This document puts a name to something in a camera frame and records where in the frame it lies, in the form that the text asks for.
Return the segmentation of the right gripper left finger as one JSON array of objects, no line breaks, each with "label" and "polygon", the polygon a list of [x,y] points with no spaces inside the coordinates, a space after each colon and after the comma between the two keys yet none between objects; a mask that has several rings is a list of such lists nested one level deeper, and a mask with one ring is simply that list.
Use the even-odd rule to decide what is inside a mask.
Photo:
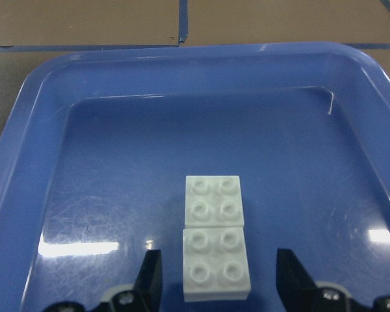
[{"label": "right gripper left finger", "polygon": [[158,311],[163,293],[163,262],[160,250],[147,250],[134,284],[108,289],[100,311]]}]

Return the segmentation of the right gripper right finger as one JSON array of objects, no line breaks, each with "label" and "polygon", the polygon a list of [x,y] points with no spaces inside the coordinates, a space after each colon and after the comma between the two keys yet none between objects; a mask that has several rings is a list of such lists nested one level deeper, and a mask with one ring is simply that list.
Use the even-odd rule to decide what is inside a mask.
[{"label": "right gripper right finger", "polygon": [[291,249],[277,250],[276,288],[286,311],[350,311],[345,293],[317,286]]}]

